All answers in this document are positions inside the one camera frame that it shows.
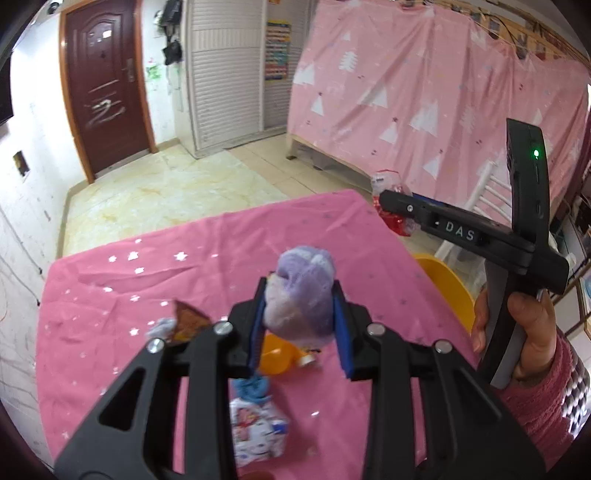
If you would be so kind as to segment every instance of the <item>hand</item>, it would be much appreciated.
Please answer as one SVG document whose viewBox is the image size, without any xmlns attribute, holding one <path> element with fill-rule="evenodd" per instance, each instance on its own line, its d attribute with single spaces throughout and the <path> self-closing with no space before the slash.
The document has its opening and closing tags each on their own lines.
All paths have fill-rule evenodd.
<svg viewBox="0 0 591 480">
<path fill-rule="evenodd" d="M 541 301 L 537 301 L 529 295 L 513 292 L 507 307 L 527 336 L 513 378 L 518 381 L 541 381 L 550 371 L 556 352 L 556 316 L 550 295 L 544 290 Z M 486 346 L 485 327 L 488 323 L 486 289 L 476 299 L 474 312 L 476 320 L 472 326 L 472 345 L 476 353 L 482 353 Z"/>
</svg>

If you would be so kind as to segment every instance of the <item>television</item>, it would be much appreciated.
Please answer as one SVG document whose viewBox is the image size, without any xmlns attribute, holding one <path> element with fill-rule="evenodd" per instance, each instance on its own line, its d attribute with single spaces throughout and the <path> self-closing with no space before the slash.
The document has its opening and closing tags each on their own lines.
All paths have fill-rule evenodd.
<svg viewBox="0 0 591 480">
<path fill-rule="evenodd" d="M 12 118 L 12 98 L 10 96 L 10 57 L 0 70 L 0 125 Z"/>
</svg>

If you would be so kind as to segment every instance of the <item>white shutter door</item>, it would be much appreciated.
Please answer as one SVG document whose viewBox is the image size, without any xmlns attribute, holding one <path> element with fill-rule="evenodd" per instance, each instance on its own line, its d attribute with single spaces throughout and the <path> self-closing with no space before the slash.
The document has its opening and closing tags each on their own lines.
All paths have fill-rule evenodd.
<svg viewBox="0 0 591 480">
<path fill-rule="evenodd" d="M 308 0 L 281 0 L 268 4 L 269 20 L 284 20 L 291 23 L 291 44 L 288 79 L 279 82 L 265 82 L 265 128 L 287 125 L 290 109 L 291 84 L 297 63 L 300 61 L 308 20 Z"/>
<path fill-rule="evenodd" d="M 261 0 L 194 0 L 191 68 L 198 149 L 257 133 Z"/>
</svg>

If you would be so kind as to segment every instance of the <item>green drawing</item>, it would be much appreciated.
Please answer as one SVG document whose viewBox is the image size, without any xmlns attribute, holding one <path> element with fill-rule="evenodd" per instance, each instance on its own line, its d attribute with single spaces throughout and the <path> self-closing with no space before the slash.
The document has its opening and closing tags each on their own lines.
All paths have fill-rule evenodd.
<svg viewBox="0 0 591 480">
<path fill-rule="evenodd" d="M 146 67 L 146 73 L 148 74 L 149 82 L 160 80 L 162 78 L 162 73 L 160 72 L 160 65 L 150 65 L 149 67 Z"/>
</svg>

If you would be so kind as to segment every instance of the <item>purple plush toy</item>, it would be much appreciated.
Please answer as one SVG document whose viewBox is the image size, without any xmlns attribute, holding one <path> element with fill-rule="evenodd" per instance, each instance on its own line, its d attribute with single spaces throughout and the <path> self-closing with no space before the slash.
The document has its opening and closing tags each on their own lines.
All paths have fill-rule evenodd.
<svg viewBox="0 0 591 480">
<path fill-rule="evenodd" d="M 333 334 L 334 280 L 326 250 L 303 246 L 284 252 L 267 281 L 266 327 L 300 348 L 321 348 Z"/>
</svg>

